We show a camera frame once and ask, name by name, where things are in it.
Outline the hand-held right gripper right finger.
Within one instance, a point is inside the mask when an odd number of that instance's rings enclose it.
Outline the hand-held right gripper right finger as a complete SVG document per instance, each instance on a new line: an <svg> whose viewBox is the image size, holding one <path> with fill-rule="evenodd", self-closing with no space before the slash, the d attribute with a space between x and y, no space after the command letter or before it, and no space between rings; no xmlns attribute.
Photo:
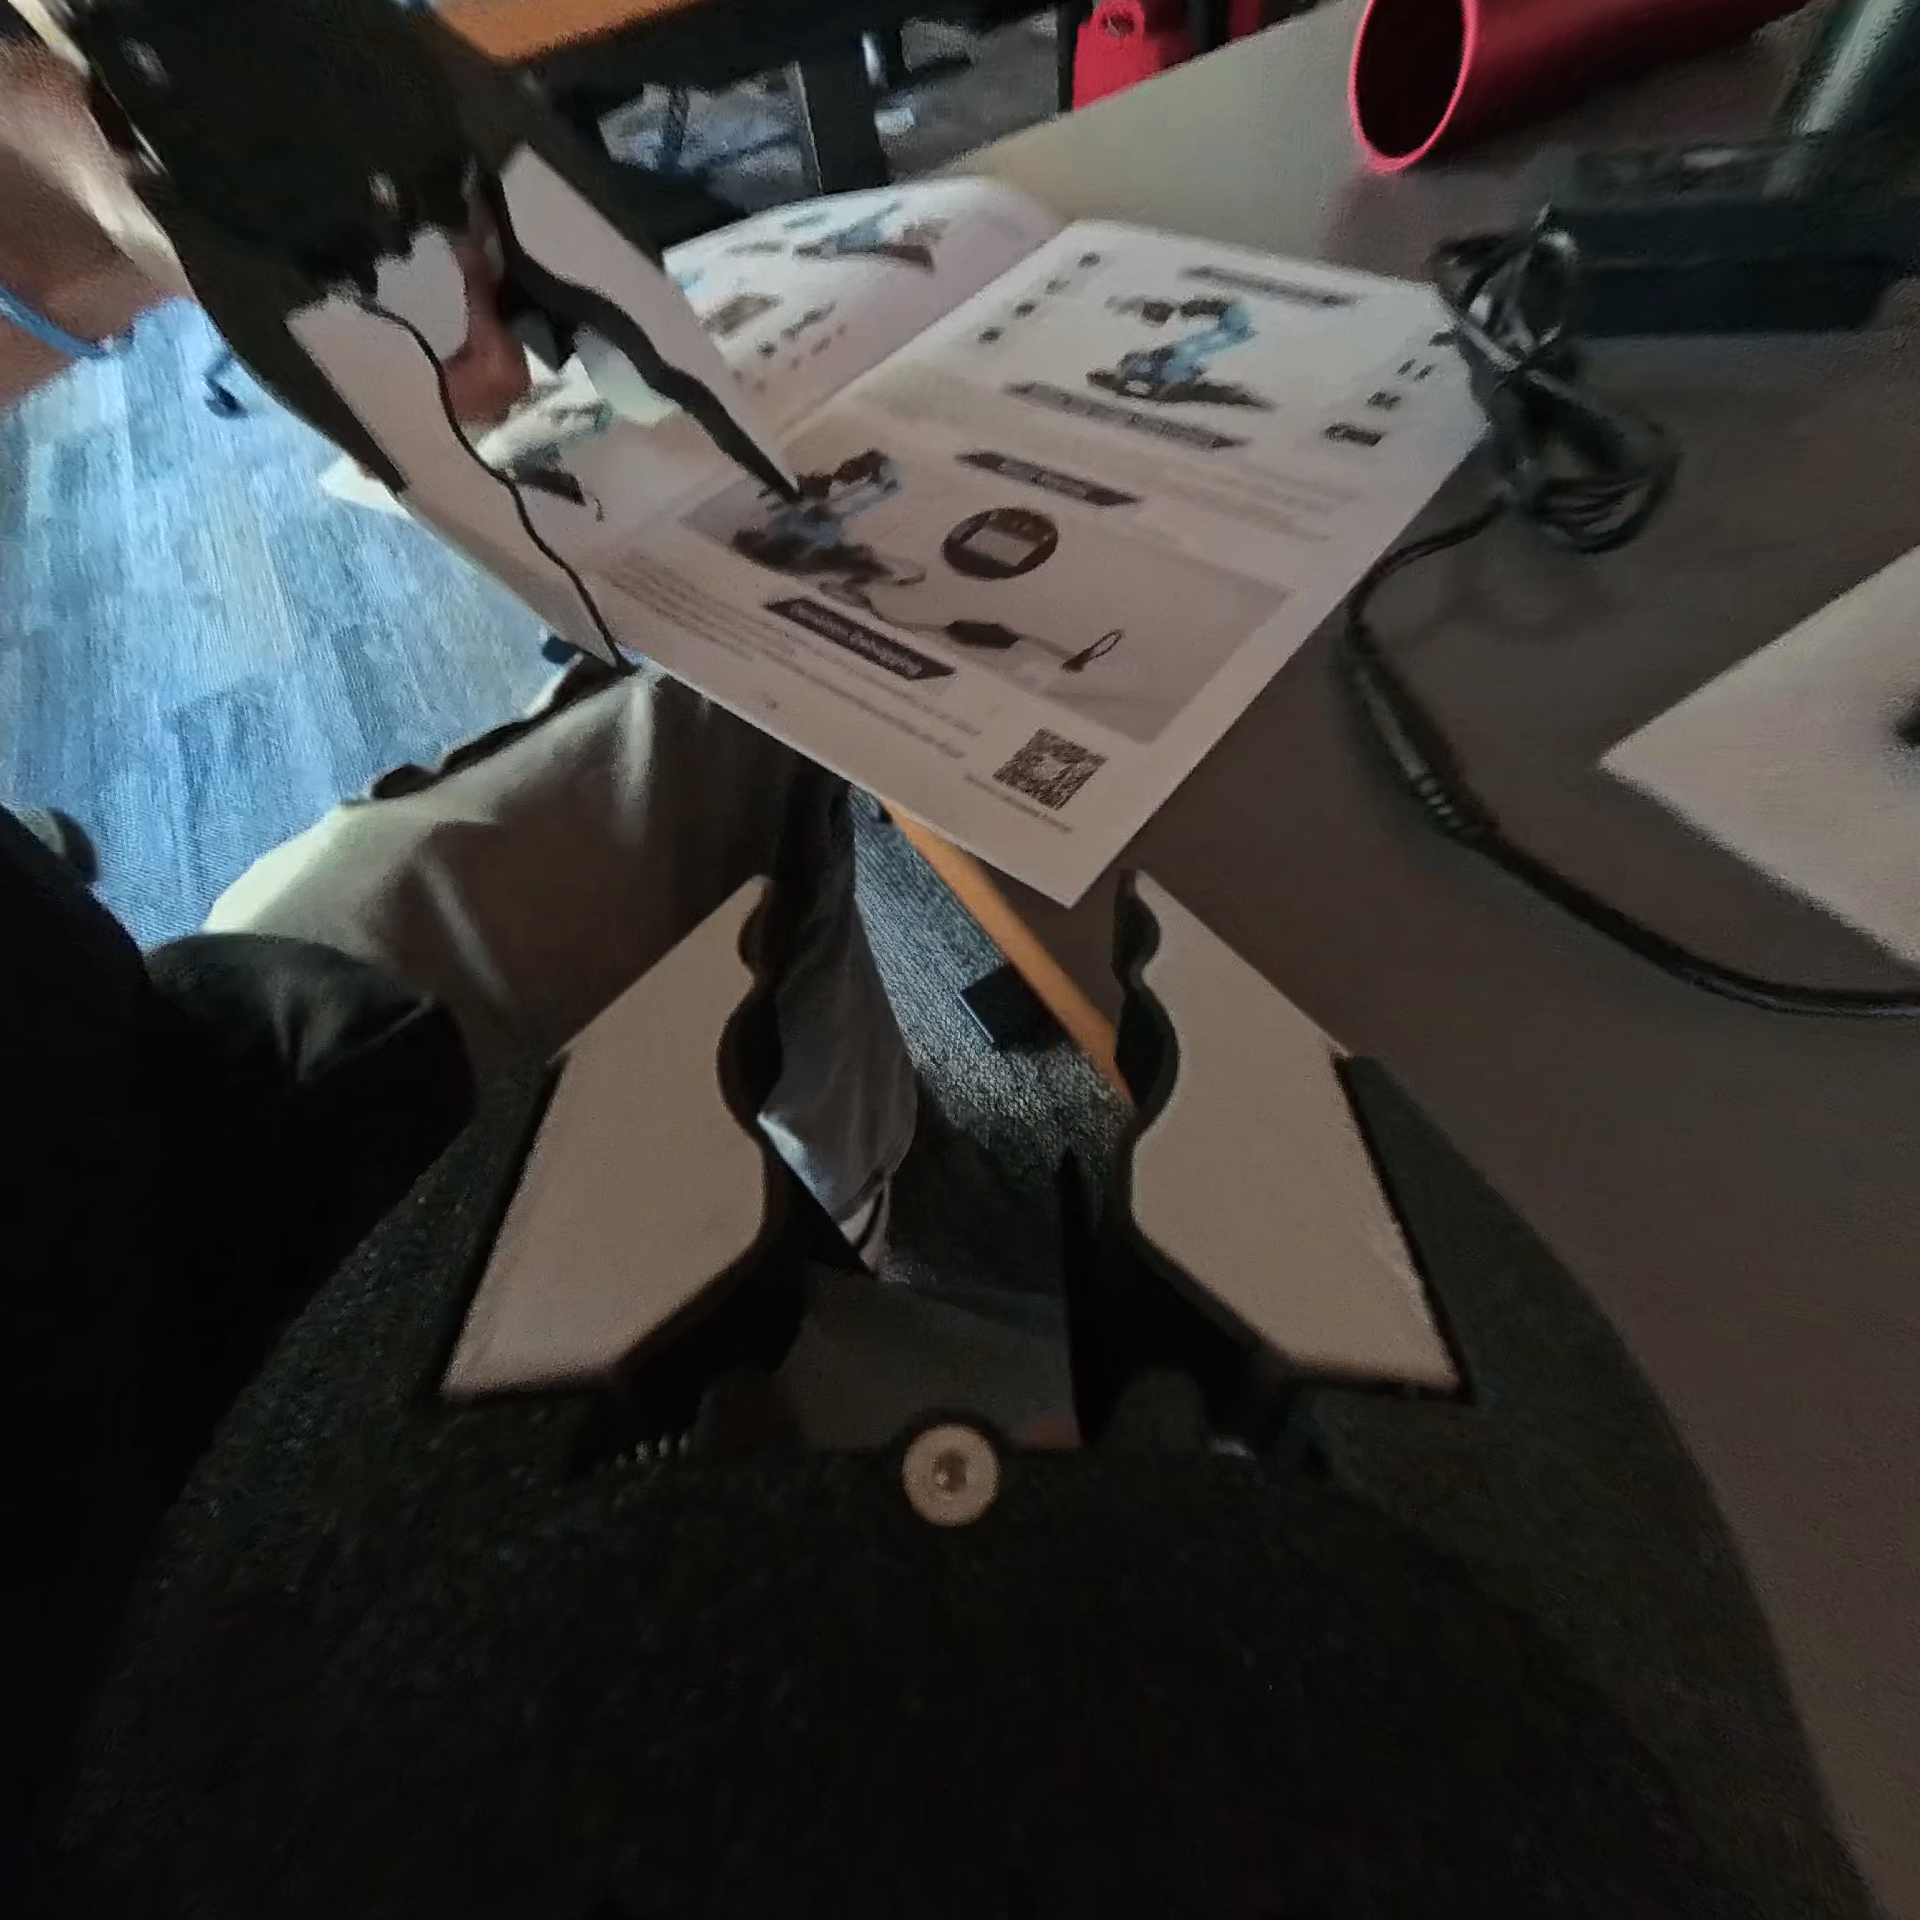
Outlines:
<svg viewBox="0 0 1920 1920"><path fill-rule="evenodd" d="M1170 1392L1258 1449L1315 1389L1463 1397L1463 1359L1355 1097L1355 1059L1167 884L1116 893L1131 1117L1078 1223L1078 1430Z"/></svg>

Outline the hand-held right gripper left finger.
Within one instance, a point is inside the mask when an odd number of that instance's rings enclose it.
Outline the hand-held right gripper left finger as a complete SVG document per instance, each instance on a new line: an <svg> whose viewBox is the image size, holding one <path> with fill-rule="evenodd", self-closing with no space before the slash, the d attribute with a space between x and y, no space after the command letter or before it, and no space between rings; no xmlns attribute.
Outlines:
<svg viewBox="0 0 1920 1920"><path fill-rule="evenodd" d="M688 1428L801 1325L802 1188L778 1086L778 881L751 878L559 1055L450 1339L444 1401L584 1393L592 1428Z"/></svg>

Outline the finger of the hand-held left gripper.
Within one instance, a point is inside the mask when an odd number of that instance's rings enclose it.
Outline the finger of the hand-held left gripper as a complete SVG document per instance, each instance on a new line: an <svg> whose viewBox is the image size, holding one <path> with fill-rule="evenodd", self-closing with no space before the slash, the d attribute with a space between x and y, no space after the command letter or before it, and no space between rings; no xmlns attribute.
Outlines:
<svg viewBox="0 0 1920 1920"><path fill-rule="evenodd" d="M631 381L675 404L736 468L779 497L801 485L779 435L665 265L538 147L518 147L494 175L496 233L519 286L623 364Z"/></svg>
<svg viewBox="0 0 1920 1920"><path fill-rule="evenodd" d="M470 443L419 325L383 304L329 295L291 315L291 335L368 432L392 473L386 488L410 513L511 587L553 636L627 669L578 568L539 534L515 481Z"/></svg>

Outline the printed instruction manual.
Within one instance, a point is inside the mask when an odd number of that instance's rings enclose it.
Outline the printed instruction manual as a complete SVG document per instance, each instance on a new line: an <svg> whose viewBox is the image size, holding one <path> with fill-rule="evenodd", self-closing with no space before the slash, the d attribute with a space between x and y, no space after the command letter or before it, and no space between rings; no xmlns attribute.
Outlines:
<svg viewBox="0 0 1920 1920"><path fill-rule="evenodd" d="M470 443L620 653L1057 904L1098 878L1481 435L1420 284L955 179L665 255L779 497L580 335ZM374 295L441 361L450 243Z"/></svg>

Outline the black power adapter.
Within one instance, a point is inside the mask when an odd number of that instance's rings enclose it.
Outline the black power adapter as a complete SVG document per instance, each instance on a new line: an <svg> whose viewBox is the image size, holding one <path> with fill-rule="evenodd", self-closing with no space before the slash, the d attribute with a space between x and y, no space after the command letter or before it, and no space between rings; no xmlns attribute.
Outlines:
<svg viewBox="0 0 1920 1920"><path fill-rule="evenodd" d="M1822 134L1586 150L1539 220L1595 341L1860 332L1915 279L1915 157Z"/></svg>

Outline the person's left forearm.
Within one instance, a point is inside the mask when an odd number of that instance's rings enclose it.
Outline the person's left forearm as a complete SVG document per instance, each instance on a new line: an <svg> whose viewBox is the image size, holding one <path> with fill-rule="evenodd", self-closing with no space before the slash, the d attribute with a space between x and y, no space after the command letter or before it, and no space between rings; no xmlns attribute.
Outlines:
<svg viewBox="0 0 1920 1920"><path fill-rule="evenodd" d="M6 6L2 401L190 300L177 254L90 104L76 59Z"/></svg>

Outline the wooden office desk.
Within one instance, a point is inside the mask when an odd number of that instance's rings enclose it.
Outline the wooden office desk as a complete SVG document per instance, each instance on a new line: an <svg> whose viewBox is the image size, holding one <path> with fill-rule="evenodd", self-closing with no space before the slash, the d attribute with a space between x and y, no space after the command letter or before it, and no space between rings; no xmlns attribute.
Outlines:
<svg viewBox="0 0 1920 1920"><path fill-rule="evenodd" d="M726 89L785 73L802 174L834 193L887 184L867 40L911 17L1033 15L1042 5L921 3L450 3L428 5L494 64L618 108L648 87Z"/></svg>

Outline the person's left hand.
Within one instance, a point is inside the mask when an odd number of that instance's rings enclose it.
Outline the person's left hand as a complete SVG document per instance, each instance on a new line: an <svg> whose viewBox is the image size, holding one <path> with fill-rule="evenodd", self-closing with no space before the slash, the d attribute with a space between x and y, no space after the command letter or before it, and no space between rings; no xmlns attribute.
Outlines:
<svg viewBox="0 0 1920 1920"><path fill-rule="evenodd" d="M466 334L462 347L441 364L448 404L462 427L490 432L526 401L534 376L502 304L491 229L472 225L452 254L465 275Z"/></svg>

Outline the person's black top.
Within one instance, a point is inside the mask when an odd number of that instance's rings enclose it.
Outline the person's black top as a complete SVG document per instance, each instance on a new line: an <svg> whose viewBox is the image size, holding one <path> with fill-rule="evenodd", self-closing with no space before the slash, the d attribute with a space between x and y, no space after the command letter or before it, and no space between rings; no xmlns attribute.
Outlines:
<svg viewBox="0 0 1920 1920"><path fill-rule="evenodd" d="M332 945L144 951L65 816L2 825L2 1857L36 1836L216 1423L473 1113L450 1013Z"/></svg>

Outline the white foam sheet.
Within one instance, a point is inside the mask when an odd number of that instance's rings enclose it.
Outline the white foam sheet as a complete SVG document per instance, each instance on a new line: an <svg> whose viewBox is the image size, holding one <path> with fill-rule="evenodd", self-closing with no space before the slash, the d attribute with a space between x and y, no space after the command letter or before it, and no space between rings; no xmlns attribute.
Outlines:
<svg viewBox="0 0 1920 1920"><path fill-rule="evenodd" d="M1601 767L1918 959L1918 552L1619 740Z"/></svg>

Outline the red metal tube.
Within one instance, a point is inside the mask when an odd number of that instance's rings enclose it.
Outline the red metal tube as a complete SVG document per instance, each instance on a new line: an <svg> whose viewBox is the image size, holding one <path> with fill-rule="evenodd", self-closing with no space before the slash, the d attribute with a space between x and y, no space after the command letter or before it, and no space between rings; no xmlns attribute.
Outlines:
<svg viewBox="0 0 1920 1920"><path fill-rule="evenodd" d="M1799 3L1370 3L1350 71L1368 165L1403 174L1611 85L1712 54Z"/></svg>

